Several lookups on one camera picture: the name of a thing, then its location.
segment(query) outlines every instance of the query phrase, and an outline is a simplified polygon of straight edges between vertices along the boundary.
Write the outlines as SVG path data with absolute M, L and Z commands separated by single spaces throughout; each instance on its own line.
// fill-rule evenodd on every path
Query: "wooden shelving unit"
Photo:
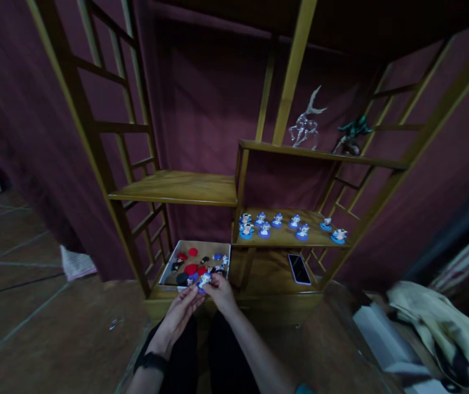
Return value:
M 156 171 L 110 193 L 108 198 L 226 207 L 237 203 L 234 176 L 171 170 Z
M 255 2 L 253 0 L 236 2 L 218 2 L 215 0 L 162 1 L 273 33 L 263 81 L 258 125 L 255 125 L 255 138 L 254 141 L 240 141 L 236 172 L 233 176 L 160 168 L 155 149 L 155 133 L 152 124 L 150 124 L 150 101 L 147 97 L 147 82 L 143 72 L 136 15 L 132 0 L 123 1 L 126 29 L 121 28 L 94 0 L 79 2 L 80 13 L 83 17 L 83 24 L 93 57 L 92 62 L 81 59 L 72 53 L 54 0 L 27 0 L 50 62 L 65 94 L 72 118 L 85 145 L 102 194 L 115 222 L 126 256 L 145 294 L 148 312 L 153 320 L 162 318 L 174 298 L 173 292 L 164 291 L 156 285 L 165 264 L 168 263 L 172 250 L 166 204 L 215 205 L 233 208 L 233 219 L 230 223 L 233 252 L 229 279 L 236 289 L 236 298 L 240 308 L 253 321 L 261 323 L 274 326 L 301 323 L 319 302 L 323 290 L 333 280 L 340 267 L 359 244 L 369 226 L 390 197 L 393 196 L 398 186 L 405 180 L 407 173 L 417 163 L 453 110 L 469 92 L 468 61 L 451 83 L 425 124 L 415 125 L 406 122 L 422 92 L 426 89 L 428 82 L 446 57 L 453 42 L 453 34 L 469 27 L 469 1 L 461 0 L 460 7 L 444 9 L 440 4 L 430 5 L 427 1 L 417 0 L 416 3 L 412 3 L 409 11 L 405 9 L 404 12 L 399 10 L 398 4 L 383 0 L 356 3 L 352 7 L 347 3 L 336 0 L 321 2 L 318 7 L 316 0 L 295 0 L 292 2 L 279 0 L 273 6 L 272 12 L 269 12 L 268 4 L 265 2 Z M 295 14 L 298 15 L 296 25 L 293 23 L 294 18 L 291 18 L 291 15 Z M 114 44 L 113 50 L 117 73 L 109 70 L 105 64 L 98 32 L 95 28 L 95 19 L 99 19 L 108 28 Z M 390 20 L 390 24 L 384 23 L 387 19 Z M 367 28 L 369 25 L 375 26 L 375 28 Z M 419 27 L 417 32 L 415 32 L 414 26 Z M 292 36 L 293 40 L 289 51 L 285 78 L 283 81 L 278 81 L 282 85 L 282 92 L 272 143 L 269 144 L 262 142 L 262 135 L 273 81 L 276 58 L 274 50 L 279 41 L 278 34 Z M 419 82 L 383 90 L 383 82 L 389 73 L 390 62 L 440 39 L 443 40 L 442 44 Z M 368 93 L 367 105 L 357 113 L 357 116 L 369 115 L 375 100 L 382 100 L 383 106 L 376 119 L 368 118 L 368 123 L 373 127 L 374 132 L 368 134 L 365 138 L 360 157 L 282 146 L 308 41 L 331 50 L 345 52 L 350 55 L 350 60 L 355 59 L 360 62 L 367 59 L 368 61 L 376 61 L 379 65 L 379 72 L 375 77 L 371 91 Z M 141 101 L 143 124 L 136 119 L 136 112 L 132 103 L 131 81 L 124 65 L 123 42 L 130 47 L 132 62 L 137 75 L 135 82 L 137 83 Z M 101 122 L 94 119 L 87 94 L 79 76 L 79 69 L 96 74 L 121 86 L 129 113 L 129 124 Z M 410 98 L 399 119 L 394 124 L 385 124 L 384 118 L 394 99 L 400 94 L 409 94 Z M 401 161 L 383 160 L 367 156 L 367 150 L 373 138 L 379 133 L 389 132 L 390 130 L 413 130 L 416 133 L 414 141 L 408 147 Z M 111 167 L 101 142 L 101 134 L 103 133 L 116 135 L 123 161 L 123 169 L 128 181 L 128 185 L 122 189 L 118 189 L 115 185 Z M 150 156 L 136 163 L 131 163 L 124 139 L 126 133 L 143 133 L 147 135 Z M 247 164 L 250 153 L 255 151 L 334 162 L 333 170 L 329 174 L 329 182 L 317 206 L 308 211 L 290 210 L 287 207 L 282 210 L 274 210 L 265 207 L 243 206 Z M 366 175 L 359 184 L 352 184 L 342 179 L 341 170 L 345 163 L 368 167 Z M 150 164 L 152 164 L 152 170 L 148 169 Z M 358 217 L 353 213 L 353 208 L 361 197 L 371 175 L 379 167 L 390 169 L 391 175 L 367 212 L 362 217 Z M 134 170 L 138 168 L 142 168 L 144 174 L 144 177 L 140 180 L 134 178 Z M 338 197 L 332 203 L 332 206 L 328 207 L 328 196 L 335 188 L 340 190 Z M 348 188 L 355 190 L 356 193 L 351 203 L 343 206 L 340 203 L 340 198 Z M 131 229 L 126 214 L 139 201 L 147 202 L 150 213 L 136 228 Z M 317 227 L 323 219 L 321 212 L 324 208 L 329 208 L 328 216 L 332 216 L 335 210 L 341 210 L 357 221 L 357 225 L 345 245 L 336 245 L 329 239 L 329 233 L 322 232 Z M 264 211 L 269 218 L 280 211 L 284 216 L 283 228 L 281 230 L 272 229 L 272 237 L 269 240 L 259 239 L 256 234 L 250 240 L 241 240 L 238 237 L 238 217 L 242 211 L 251 213 L 253 217 L 256 217 L 260 211 Z M 288 231 L 287 221 L 295 213 L 299 214 L 311 226 L 309 241 L 306 243 L 298 241 L 293 232 Z M 159 215 L 163 219 L 162 225 L 152 235 L 149 233 L 149 224 Z M 163 249 L 162 234 L 166 237 L 168 250 Z M 150 259 L 150 265 L 146 271 L 141 264 L 140 254 L 137 249 L 136 238 L 140 235 L 143 235 L 145 239 L 145 247 Z M 159 244 L 159 252 L 154 255 L 153 245 L 156 242 Z M 321 255 L 315 253 L 315 247 L 323 248 Z M 298 252 L 301 248 L 303 248 L 304 253 L 307 252 L 307 262 L 309 263 L 314 258 L 323 271 L 323 277 L 320 279 L 315 277 L 308 267 L 312 281 L 311 286 L 294 283 L 287 261 L 288 252 Z M 335 248 L 338 250 L 338 256 L 332 265 L 326 269 L 323 264 L 326 252 Z M 158 277 L 154 281 L 147 280 L 147 275 L 159 259 L 162 259 L 163 264 L 158 272 Z M 214 306 L 210 300 L 201 309 L 202 312 L 207 313 L 213 310 Z

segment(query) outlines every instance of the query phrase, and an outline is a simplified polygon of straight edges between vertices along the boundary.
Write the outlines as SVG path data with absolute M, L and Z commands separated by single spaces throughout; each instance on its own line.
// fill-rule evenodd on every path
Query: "watch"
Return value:
M 149 352 L 143 356 L 141 365 L 143 366 L 143 368 L 158 369 L 165 375 L 167 371 L 167 367 L 169 366 L 169 362 L 163 357 L 158 356 L 157 354 L 154 354 L 152 352 Z

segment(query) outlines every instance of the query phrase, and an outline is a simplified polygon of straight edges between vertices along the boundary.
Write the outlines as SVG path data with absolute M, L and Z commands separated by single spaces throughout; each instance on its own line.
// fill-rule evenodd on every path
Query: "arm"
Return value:
M 203 301 L 205 301 L 205 296 L 198 294 L 196 285 L 187 287 L 178 294 L 148 344 L 145 354 L 154 353 L 168 361 L 174 343 L 183 333 L 192 313 Z M 139 367 L 127 394 L 157 394 L 163 383 L 163 377 L 163 373 L 156 368 Z
M 229 282 L 219 274 L 212 274 L 212 277 L 211 285 L 204 285 L 203 290 L 230 324 L 260 392 L 293 394 L 296 385 L 292 377 L 236 305 Z

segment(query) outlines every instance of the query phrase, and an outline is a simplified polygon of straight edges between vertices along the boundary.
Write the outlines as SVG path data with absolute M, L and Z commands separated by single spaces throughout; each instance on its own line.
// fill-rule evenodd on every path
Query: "red disc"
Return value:
M 189 264 L 187 265 L 183 271 L 188 275 L 194 275 L 196 271 L 198 270 L 198 265 L 197 264 Z

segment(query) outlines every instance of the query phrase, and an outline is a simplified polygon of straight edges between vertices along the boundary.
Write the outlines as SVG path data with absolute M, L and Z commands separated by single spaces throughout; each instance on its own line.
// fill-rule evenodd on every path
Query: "person's right hand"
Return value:
M 212 274 L 210 283 L 203 285 L 205 293 L 210 295 L 218 310 L 227 316 L 238 309 L 229 281 L 221 274 Z

